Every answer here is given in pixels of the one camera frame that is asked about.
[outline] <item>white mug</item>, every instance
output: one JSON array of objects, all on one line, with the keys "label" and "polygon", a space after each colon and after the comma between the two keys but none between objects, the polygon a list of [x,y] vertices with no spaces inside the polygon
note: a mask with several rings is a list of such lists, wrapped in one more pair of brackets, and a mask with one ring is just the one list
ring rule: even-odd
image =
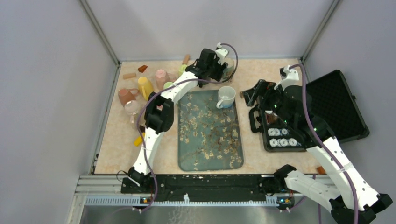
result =
[{"label": "white mug", "polygon": [[223,86],[219,89],[219,101],[216,105],[217,108],[231,107],[235,101],[236,91],[231,86]]}]

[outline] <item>wooden tabletop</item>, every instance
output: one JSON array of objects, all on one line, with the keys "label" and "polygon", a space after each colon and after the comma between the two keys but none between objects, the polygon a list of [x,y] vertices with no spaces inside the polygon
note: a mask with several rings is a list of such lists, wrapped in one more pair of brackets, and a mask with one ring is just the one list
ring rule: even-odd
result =
[{"label": "wooden tabletop", "polygon": [[[238,96],[240,91],[252,88],[258,79],[278,82],[280,80],[279,68],[285,65],[298,63],[297,59],[252,59],[240,60],[238,70],[234,75],[233,82],[229,86],[237,92],[235,99],[244,163],[241,168],[218,170],[218,171],[182,171],[177,162],[177,109],[175,108],[174,123],[172,128],[164,135],[162,147],[158,149],[154,159],[153,170],[156,174],[272,174],[285,164],[296,167],[303,173],[317,173],[316,167],[319,162],[308,152],[299,153],[270,153],[264,149],[262,134],[252,133],[250,130],[247,107],[244,100]],[[142,65],[148,68],[140,73],[137,71]],[[112,106],[109,112],[99,158],[95,168],[95,174],[116,174],[119,170],[128,171],[134,164],[140,146],[136,147],[134,141],[139,134],[134,125],[129,121],[118,99],[118,90],[122,88],[137,88],[137,79],[147,77],[158,91],[155,83],[155,72],[164,69],[170,74],[177,74],[181,61],[149,61],[149,62],[123,62],[120,76],[115,89]],[[137,77],[123,79],[127,73],[136,72]],[[208,84],[203,88],[194,88],[192,91],[215,90],[223,84]],[[146,102],[141,95],[137,97],[141,106]]]}]

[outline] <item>open plastic case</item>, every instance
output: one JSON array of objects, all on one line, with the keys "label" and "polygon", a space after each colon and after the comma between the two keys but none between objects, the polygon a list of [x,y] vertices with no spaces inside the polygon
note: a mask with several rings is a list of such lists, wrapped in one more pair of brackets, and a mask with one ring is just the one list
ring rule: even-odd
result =
[{"label": "open plastic case", "polygon": [[[323,118],[334,131],[340,143],[365,138],[370,133],[355,103],[356,97],[349,90],[340,70],[318,78],[307,84],[312,96],[311,112]],[[260,104],[262,97],[257,98]],[[269,122],[265,111],[259,110],[257,120],[262,125],[264,147],[269,152],[305,151],[292,139],[283,122]]]}]

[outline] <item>green tray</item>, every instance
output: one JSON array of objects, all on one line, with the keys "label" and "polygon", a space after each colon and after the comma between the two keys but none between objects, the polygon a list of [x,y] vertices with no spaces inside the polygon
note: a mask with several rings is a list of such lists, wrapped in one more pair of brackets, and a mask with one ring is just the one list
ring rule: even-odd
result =
[{"label": "green tray", "polygon": [[188,92],[179,101],[178,164],[184,171],[237,169],[243,165],[235,103],[217,109],[218,90]]}]

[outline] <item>black case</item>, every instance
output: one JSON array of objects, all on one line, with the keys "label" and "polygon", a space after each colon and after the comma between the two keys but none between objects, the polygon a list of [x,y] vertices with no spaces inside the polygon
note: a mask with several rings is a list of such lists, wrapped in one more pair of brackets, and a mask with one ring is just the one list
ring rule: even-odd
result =
[{"label": "black case", "polygon": [[[320,77],[307,84],[307,92],[312,96],[311,112],[323,118],[334,131],[340,143],[365,138],[370,131],[360,114],[355,103],[356,97],[352,95],[347,81],[340,70]],[[291,136],[269,136],[270,128],[283,129],[283,122],[277,120],[274,124],[267,123],[267,116],[260,111],[264,127],[264,147],[269,152],[301,152],[301,146],[276,146],[269,144],[270,139],[289,139]]]}]

